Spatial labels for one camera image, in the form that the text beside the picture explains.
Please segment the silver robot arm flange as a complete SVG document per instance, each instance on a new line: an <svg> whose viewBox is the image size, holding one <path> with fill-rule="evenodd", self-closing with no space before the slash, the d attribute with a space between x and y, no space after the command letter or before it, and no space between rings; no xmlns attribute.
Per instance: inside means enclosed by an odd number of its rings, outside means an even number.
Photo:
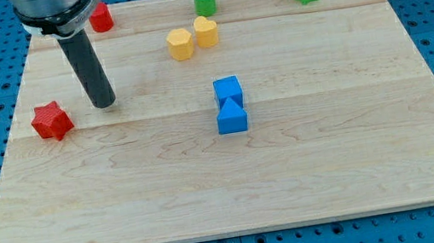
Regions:
<svg viewBox="0 0 434 243"><path fill-rule="evenodd" d="M9 0L24 29L34 36L72 38L84 29L102 0Z"/></svg>

